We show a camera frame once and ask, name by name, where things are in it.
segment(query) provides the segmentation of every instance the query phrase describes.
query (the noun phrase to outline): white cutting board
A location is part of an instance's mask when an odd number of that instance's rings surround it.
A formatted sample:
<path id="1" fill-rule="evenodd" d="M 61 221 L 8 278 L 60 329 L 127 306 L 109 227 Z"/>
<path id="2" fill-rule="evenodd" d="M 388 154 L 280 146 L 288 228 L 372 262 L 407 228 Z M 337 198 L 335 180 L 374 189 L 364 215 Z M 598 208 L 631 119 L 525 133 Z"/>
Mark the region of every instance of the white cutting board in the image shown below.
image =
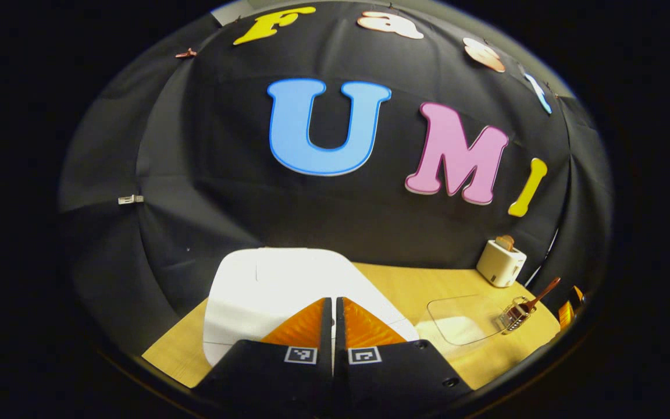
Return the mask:
<path id="1" fill-rule="evenodd" d="M 322 297 L 348 297 L 406 340 L 417 340 L 409 320 L 343 255 L 330 250 L 237 250 L 216 271 L 203 323 L 203 353 L 215 365 L 237 340 L 260 340 Z M 332 326 L 332 344 L 335 326 Z"/>

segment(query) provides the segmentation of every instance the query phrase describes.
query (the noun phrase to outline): brown handle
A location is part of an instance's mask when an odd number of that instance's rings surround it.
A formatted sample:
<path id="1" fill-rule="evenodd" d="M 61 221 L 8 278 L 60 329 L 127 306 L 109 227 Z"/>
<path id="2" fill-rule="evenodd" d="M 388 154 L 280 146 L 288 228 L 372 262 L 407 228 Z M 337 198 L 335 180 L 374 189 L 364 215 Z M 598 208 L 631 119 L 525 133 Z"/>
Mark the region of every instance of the brown handle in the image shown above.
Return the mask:
<path id="1" fill-rule="evenodd" d="M 553 288 L 557 286 L 557 284 L 560 283 L 560 276 L 556 276 L 555 279 L 547 286 L 547 288 L 542 291 L 541 294 L 539 294 L 538 297 L 534 298 L 534 300 L 531 300 L 528 303 L 524 303 L 523 305 L 525 306 L 524 308 L 526 309 L 526 312 L 529 313 L 531 312 L 532 308 L 534 308 L 534 305 L 545 295 L 547 295 L 548 292 L 550 292 Z"/>

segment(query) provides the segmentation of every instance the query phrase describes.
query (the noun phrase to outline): blue letter u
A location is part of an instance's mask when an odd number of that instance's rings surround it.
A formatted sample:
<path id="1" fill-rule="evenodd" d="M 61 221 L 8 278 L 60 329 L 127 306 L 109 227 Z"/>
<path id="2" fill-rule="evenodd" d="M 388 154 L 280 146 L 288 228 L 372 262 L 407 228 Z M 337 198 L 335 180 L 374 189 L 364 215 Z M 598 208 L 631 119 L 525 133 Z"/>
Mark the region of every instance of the blue letter u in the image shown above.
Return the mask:
<path id="1" fill-rule="evenodd" d="M 391 98 L 391 90 L 379 84 L 343 84 L 343 94 L 351 98 L 348 138 L 340 147 L 328 149 L 309 140 L 314 98 L 325 89 L 325 84 L 315 79 L 280 80 L 268 87 L 273 98 L 270 150 L 282 165 L 305 175 L 345 175 L 361 167 L 374 148 L 379 104 Z"/>

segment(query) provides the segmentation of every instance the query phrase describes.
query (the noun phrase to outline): letter m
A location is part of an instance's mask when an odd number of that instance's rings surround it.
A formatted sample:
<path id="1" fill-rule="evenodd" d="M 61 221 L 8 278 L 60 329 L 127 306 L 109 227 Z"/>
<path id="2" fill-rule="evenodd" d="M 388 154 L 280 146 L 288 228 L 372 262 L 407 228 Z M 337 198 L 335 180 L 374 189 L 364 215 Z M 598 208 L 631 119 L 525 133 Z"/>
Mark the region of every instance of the letter m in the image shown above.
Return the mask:
<path id="1" fill-rule="evenodd" d="M 462 121 L 454 109 L 426 102 L 421 104 L 420 113 L 428 120 L 428 131 L 418 170 L 405 179 L 407 190 L 418 194 L 437 193 L 441 188 L 439 165 L 443 159 L 449 196 L 457 193 L 474 172 L 472 182 L 462 191 L 462 198 L 477 205 L 492 202 L 495 175 L 503 149 L 508 145 L 508 136 L 488 126 L 468 148 Z"/>

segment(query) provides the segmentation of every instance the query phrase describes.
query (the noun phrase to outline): metal utensil holder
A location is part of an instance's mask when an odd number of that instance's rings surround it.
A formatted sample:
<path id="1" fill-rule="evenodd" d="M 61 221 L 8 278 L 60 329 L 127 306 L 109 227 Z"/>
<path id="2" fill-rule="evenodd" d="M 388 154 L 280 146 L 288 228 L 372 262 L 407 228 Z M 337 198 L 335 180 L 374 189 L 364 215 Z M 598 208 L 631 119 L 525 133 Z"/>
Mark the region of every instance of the metal utensil holder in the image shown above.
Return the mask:
<path id="1" fill-rule="evenodd" d="M 532 315 L 533 312 L 537 311 L 537 307 L 532 307 L 532 310 L 529 313 L 521 308 L 520 304 L 528 301 L 529 300 L 526 297 L 516 297 L 513 299 L 513 303 L 503 310 L 502 315 L 500 315 L 500 322 L 504 327 L 502 334 L 507 335 L 510 332 L 515 331 Z"/>

